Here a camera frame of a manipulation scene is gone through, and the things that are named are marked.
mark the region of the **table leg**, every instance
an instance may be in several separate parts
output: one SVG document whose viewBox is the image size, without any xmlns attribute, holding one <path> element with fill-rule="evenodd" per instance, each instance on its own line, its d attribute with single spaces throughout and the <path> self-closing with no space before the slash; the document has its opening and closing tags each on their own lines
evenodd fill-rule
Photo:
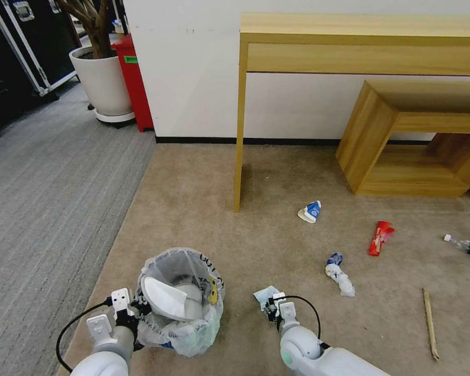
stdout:
<svg viewBox="0 0 470 376">
<path fill-rule="evenodd" d="M 233 211 L 240 210 L 240 189 L 242 184 L 242 148 L 244 143 L 245 114 L 245 81 L 247 77 L 248 44 L 240 41 L 239 55 L 239 104 L 237 114 L 237 158 L 235 164 L 235 192 L 233 194 Z"/>
</svg>

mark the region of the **wooden side table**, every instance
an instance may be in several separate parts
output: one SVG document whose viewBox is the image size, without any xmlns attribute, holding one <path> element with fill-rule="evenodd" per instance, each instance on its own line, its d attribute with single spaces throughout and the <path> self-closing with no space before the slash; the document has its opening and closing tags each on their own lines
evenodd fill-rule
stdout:
<svg viewBox="0 0 470 376">
<path fill-rule="evenodd" d="M 470 76 L 470 16 L 242 14 L 234 212 L 247 73 Z"/>
<path fill-rule="evenodd" d="M 428 146 L 386 145 L 436 132 Z M 365 81 L 336 152 L 355 194 L 458 197 L 470 188 L 470 82 Z"/>
</svg>

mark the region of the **red cabinet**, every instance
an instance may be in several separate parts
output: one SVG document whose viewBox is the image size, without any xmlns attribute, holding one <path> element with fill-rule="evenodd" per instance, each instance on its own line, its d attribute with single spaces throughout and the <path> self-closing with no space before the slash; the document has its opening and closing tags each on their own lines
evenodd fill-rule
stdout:
<svg viewBox="0 0 470 376">
<path fill-rule="evenodd" d="M 116 53 L 119 56 L 125 84 L 131 98 L 132 109 L 136 115 L 137 127 L 140 132 L 144 132 L 145 129 L 153 129 L 150 106 L 146 98 L 145 87 L 141 78 L 141 71 L 137 63 L 136 51 L 134 50 L 131 35 L 127 34 L 121 40 L 114 43 L 112 47 L 116 49 Z"/>
</svg>

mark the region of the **trash bin lid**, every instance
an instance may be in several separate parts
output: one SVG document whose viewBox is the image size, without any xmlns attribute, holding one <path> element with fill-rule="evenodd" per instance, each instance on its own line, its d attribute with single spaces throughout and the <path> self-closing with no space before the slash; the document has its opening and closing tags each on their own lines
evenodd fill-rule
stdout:
<svg viewBox="0 0 470 376">
<path fill-rule="evenodd" d="M 116 50 L 118 50 L 119 48 L 134 48 L 134 43 L 132 42 L 131 35 L 127 34 L 121 40 L 116 41 L 111 46 Z"/>
</svg>

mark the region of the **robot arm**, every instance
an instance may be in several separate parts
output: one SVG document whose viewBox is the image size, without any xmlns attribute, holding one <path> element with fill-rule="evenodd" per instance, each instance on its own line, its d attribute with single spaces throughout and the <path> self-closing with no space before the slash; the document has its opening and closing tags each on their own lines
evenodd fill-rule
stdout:
<svg viewBox="0 0 470 376">
<path fill-rule="evenodd" d="M 71 372 L 72 376 L 128 376 L 134 351 L 138 313 L 131 307 L 126 288 L 111 293 L 112 307 L 87 319 L 94 339 L 92 354 Z"/>
<path fill-rule="evenodd" d="M 285 365 L 302 376 L 389 376 L 355 354 L 330 347 L 296 320 L 293 302 L 283 292 L 269 299 L 266 313 L 280 332 L 280 356 Z"/>
</svg>

